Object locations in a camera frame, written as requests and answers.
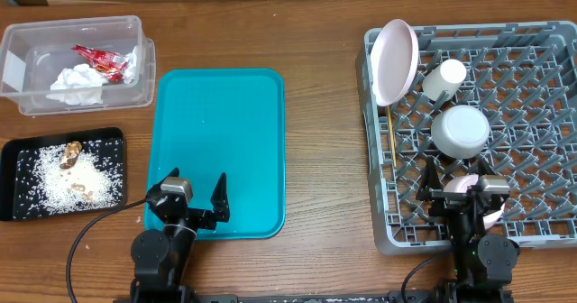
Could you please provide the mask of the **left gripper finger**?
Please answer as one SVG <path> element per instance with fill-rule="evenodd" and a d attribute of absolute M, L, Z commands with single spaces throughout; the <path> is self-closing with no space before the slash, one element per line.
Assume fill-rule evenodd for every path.
<path fill-rule="evenodd" d="M 215 185 L 211 197 L 211 204 L 213 205 L 213 217 L 216 222 L 228 223 L 230 219 L 230 207 L 227 196 L 227 178 L 223 172 Z"/>
<path fill-rule="evenodd" d="M 178 176 L 179 176 L 179 168 L 174 168 L 164 179 L 162 179 L 158 183 L 151 186 L 146 193 L 146 197 L 145 197 L 146 202 L 147 203 L 157 202 L 162 196 L 162 189 L 161 189 L 162 184 L 168 178 L 178 177 Z"/>

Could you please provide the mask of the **small pink saucer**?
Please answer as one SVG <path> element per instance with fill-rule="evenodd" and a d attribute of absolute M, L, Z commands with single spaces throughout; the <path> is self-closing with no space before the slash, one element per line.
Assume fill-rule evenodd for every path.
<path fill-rule="evenodd" d="M 479 176 L 477 174 L 470 174 L 466 176 L 456 177 L 449 181 L 445 187 L 445 192 L 465 193 L 469 186 L 473 186 L 478 182 Z M 499 211 L 491 214 L 485 214 L 483 217 L 483 224 L 486 230 L 492 228 L 502 217 L 505 205 L 502 205 Z"/>

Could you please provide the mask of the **wooden chopstick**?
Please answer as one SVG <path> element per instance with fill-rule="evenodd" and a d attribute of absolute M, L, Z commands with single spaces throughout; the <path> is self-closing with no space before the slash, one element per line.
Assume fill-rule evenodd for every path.
<path fill-rule="evenodd" d="M 395 144 L 395 134 L 392 124 L 392 114 L 390 106 L 386 106 L 386 114 L 388 119 L 388 129 L 389 129 L 389 148 L 391 151 L 391 158 L 393 162 L 393 167 L 397 167 L 397 157 L 396 157 L 396 144 Z"/>

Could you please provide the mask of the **grey bowl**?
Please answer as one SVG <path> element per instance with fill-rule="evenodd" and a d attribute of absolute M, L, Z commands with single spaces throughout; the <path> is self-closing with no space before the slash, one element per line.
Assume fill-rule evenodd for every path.
<path fill-rule="evenodd" d="M 432 122 L 431 137 L 436 148 L 455 159 L 470 159 L 481 153 L 490 135 L 487 117 L 467 105 L 451 107 Z"/>

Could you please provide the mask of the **brown food scrap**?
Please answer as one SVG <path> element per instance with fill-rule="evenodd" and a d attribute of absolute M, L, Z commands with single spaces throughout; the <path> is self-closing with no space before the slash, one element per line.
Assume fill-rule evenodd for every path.
<path fill-rule="evenodd" d="M 60 160 L 60 168 L 63 170 L 73 167 L 82 152 L 82 144 L 78 141 L 69 142 L 65 145 L 63 155 Z"/>

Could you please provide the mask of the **white cup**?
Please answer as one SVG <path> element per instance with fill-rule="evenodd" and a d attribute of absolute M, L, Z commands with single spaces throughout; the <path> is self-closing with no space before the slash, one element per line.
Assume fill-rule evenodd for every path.
<path fill-rule="evenodd" d="M 467 68 L 459 60 L 443 61 L 423 80 L 423 93 L 436 101 L 444 92 L 453 96 L 467 77 Z"/>

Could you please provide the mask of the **white napkin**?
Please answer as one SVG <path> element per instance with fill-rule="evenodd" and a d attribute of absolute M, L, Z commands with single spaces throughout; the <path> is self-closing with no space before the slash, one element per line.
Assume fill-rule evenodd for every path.
<path fill-rule="evenodd" d="M 48 99 L 70 106 L 89 106 L 102 103 L 102 86 L 108 79 L 89 64 L 63 69 L 50 86 Z"/>

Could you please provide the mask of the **large pink plate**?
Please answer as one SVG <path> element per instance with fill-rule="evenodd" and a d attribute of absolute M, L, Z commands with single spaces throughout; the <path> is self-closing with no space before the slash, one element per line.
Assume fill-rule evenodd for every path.
<path fill-rule="evenodd" d="M 371 49 L 372 91 L 379 106 L 398 102 L 410 89 L 417 72 L 418 42 L 403 20 L 388 22 Z"/>

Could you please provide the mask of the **red snack wrapper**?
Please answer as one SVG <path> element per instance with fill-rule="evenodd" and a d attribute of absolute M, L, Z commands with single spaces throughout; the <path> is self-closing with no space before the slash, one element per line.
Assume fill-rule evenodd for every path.
<path fill-rule="evenodd" d="M 136 76 L 137 48 L 127 54 L 75 45 L 72 48 L 110 82 L 132 83 Z"/>

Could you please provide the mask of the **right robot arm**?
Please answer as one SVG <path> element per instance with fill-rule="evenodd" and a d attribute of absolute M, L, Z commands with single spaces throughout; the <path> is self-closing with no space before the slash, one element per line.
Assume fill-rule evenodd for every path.
<path fill-rule="evenodd" d="M 504 287 L 520 255 L 519 245 L 504 235 L 490 234 L 484 218 L 498 213 L 510 195 L 507 180 L 477 160 L 477 181 L 464 192 L 446 191 L 435 159 L 426 161 L 417 199 L 428 201 L 428 213 L 441 217 L 448 230 L 455 278 L 424 294 L 420 302 L 511 302 Z"/>

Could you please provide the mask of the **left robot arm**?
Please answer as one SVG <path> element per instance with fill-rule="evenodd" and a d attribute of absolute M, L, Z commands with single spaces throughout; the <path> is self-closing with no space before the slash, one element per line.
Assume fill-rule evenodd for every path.
<path fill-rule="evenodd" d="M 194 290 L 181 283 L 188 257 L 197 232 L 214 230 L 230 218 L 226 175 L 220 175 L 210 202 L 212 209 L 193 208 L 188 204 L 193 196 L 188 179 L 174 169 L 147 192 L 145 203 L 161 220 L 163 228 L 140 233 L 131 246 L 134 279 L 131 284 L 132 302 L 198 302 Z"/>

